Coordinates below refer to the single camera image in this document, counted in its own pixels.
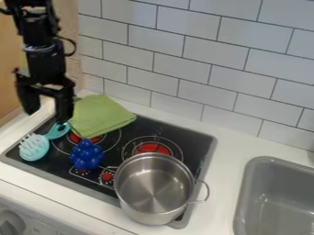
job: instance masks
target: metal sink basin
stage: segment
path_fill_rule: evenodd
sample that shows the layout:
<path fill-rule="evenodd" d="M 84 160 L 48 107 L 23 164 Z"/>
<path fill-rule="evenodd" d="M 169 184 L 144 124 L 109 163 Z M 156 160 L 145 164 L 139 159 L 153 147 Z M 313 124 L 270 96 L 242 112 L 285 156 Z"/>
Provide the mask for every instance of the metal sink basin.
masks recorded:
<path fill-rule="evenodd" d="M 245 168 L 235 235 L 314 234 L 314 169 L 271 157 Z"/>

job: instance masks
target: subway tile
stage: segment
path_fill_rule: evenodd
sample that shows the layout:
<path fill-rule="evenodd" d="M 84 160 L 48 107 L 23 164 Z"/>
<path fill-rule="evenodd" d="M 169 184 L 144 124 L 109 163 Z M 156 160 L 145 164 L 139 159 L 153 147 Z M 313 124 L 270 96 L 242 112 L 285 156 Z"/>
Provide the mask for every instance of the subway tile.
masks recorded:
<path fill-rule="evenodd" d="M 155 53 L 154 71 L 206 84 L 211 65 Z"/>
<path fill-rule="evenodd" d="M 216 41 L 186 37 L 184 57 L 214 63 L 235 69 L 243 69 L 247 48 Z"/>
<path fill-rule="evenodd" d="M 209 106 L 232 110 L 236 93 L 208 85 L 181 81 L 179 97 Z"/>
<path fill-rule="evenodd" d="M 140 2 L 156 4 L 161 6 L 172 6 L 177 8 L 188 8 L 188 1 L 189 0 L 140 0 Z"/>
<path fill-rule="evenodd" d="M 176 95 L 178 89 L 178 79 L 176 78 L 133 68 L 129 68 L 128 82 L 129 84 L 168 95 Z"/>
<path fill-rule="evenodd" d="M 255 20 L 261 0 L 191 0 L 191 10 Z"/>
<path fill-rule="evenodd" d="M 264 0 L 259 21 L 313 30 L 313 12 L 311 1 Z"/>
<path fill-rule="evenodd" d="M 158 30 L 129 26 L 129 45 L 181 56 L 184 36 Z"/>
<path fill-rule="evenodd" d="M 228 90 L 269 98 L 275 78 L 213 66 L 210 83 Z"/>
<path fill-rule="evenodd" d="M 131 48 L 104 41 L 105 60 L 127 64 L 129 66 L 145 70 L 151 70 L 152 57 L 153 53 L 151 51 Z"/>
<path fill-rule="evenodd" d="M 100 39 L 91 39 L 88 37 L 79 37 L 79 49 L 83 55 L 89 55 L 102 59 L 103 49 Z"/>
<path fill-rule="evenodd" d="M 216 39 L 220 17 L 202 13 L 160 7 L 157 28 L 195 36 Z"/>
<path fill-rule="evenodd" d="M 314 61 L 293 56 L 251 50 L 245 70 L 304 84 L 314 84 Z"/>
<path fill-rule="evenodd" d="M 199 120 L 203 106 L 180 98 L 152 93 L 151 107 L 182 117 Z"/>
<path fill-rule="evenodd" d="M 286 52 L 292 28 L 223 17 L 219 40 L 246 47 Z"/>
<path fill-rule="evenodd" d="M 296 29 L 287 53 L 314 59 L 314 32 Z"/>
<path fill-rule="evenodd" d="M 82 56 L 81 65 L 84 73 L 116 80 L 125 83 L 127 81 L 127 67 L 113 62 Z"/>
<path fill-rule="evenodd" d="M 102 0 L 103 18 L 154 28 L 157 6 L 126 0 Z"/>
<path fill-rule="evenodd" d="M 262 124 L 262 120 L 259 118 L 248 117 L 212 106 L 205 106 L 202 121 L 253 136 L 257 136 Z"/>
<path fill-rule="evenodd" d="M 101 0 L 79 0 L 79 13 L 100 17 L 100 1 Z"/>
<path fill-rule="evenodd" d="M 314 133 L 303 129 L 291 128 L 265 121 L 259 137 L 304 150 L 314 151 Z"/>
<path fill-rule="evenodd" d="M 128 26 L 101 18 L 79 16 L 79 32 L 81 35 L 126 44 Z"/>
<path fill-rule="evenodd" d="M 314 108 L 314 87 L 278 80 L 272 98 L 296 106 Z"/>
<path fill-rule="evenodd" d="M 150 106 L 151 91 L 128 84 L 105 80 L 105 93 L 116 98 L 128 100 L 142 106 Z"/>
<path fill-rule="evenodd" d="M 297 127 L 314 131 L 314 110 L 304 109 Z"/>
<path fill-rule="evenodd" d="M 234 110 L 257 118 L 295 126 L 301 115 L 302 108 L 239 94 Z"/>
<path fill-rule="evenodd" d="M 83 75 L 84 80 L 84 89 L 87 89 L 92 92 L 104 93 L 104 79 L 101 77 L 96 77 L 89 74 Z"/>

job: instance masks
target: pot handle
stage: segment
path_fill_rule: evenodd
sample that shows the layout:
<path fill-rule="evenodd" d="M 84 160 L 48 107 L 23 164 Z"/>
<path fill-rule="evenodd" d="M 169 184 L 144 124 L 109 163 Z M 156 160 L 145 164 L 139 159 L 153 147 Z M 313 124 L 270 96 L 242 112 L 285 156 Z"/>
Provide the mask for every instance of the pot handle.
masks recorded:
<path fill-rule="evenodd" d="M 205 181 L 202 181 L 202 180 L 197 180 L 198 182 L 202 183 L 206 190 L 207 190 L 207 195 L 206 197 L 203 199 L 203 200 L 196 200 L 196 201 L 193 201 L 193 202 L 188 202 L 188 203 L 205 203 L 207 202 L 207 200 L 209 199 L 209 196 L 210 196 L 210 189 L 209 189 L 209 186 L 208 184 L 205 182 Z"/>

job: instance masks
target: teal plastic toy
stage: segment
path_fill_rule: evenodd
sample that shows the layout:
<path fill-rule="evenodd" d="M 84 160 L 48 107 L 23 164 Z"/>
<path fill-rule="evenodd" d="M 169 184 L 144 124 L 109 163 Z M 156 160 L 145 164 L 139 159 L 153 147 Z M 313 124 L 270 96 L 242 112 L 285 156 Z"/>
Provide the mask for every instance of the teal plastic toy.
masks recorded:
<path fill-rule="evenodd" d="M 62 125 L 55 123 L 46 135 L 28 134 L 20 141 L 19 155 L 28 162 L 35 162 L 43 158 L 50 148 L 50 140 L 56 140 L 70 130 L 69 123 Z"/>

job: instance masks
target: black stovetop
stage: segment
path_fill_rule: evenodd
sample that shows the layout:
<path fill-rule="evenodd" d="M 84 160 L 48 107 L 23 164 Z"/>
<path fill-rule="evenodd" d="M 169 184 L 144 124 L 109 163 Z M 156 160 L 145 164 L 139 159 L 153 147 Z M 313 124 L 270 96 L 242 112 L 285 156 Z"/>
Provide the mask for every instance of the black stovetop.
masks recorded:
<path fill-rule="evenodd" d="M 52 118 L 35 133 L 45 134 L 55 123 Z M 6 154 L 7 158 L 22 162 L 43 172 L 54 174 L 62 179 L 96 190 L 108 196 L 118 198 L 113 190 L 113 177 L 121 163 L 132 155 L 157 151 L 174 156 L 183 161 L 195 178 L 206 168 L 204 162 L 208 157 L 213 138 L 187 129 L 180 129 L 159 121 L 138 117 L 128 126 L 114 130 L 93 139 L 105 153 L 103 163 L 92 171 L 78 171 L 69 161 L 69 155 L 79 139 L 71 131 L 57 140 L 50 141 L 47 155 L 36 162 L 26 162 L 19 157 L 18 146 Z M 103 174 L 112 178 L 103 179 Z"/>

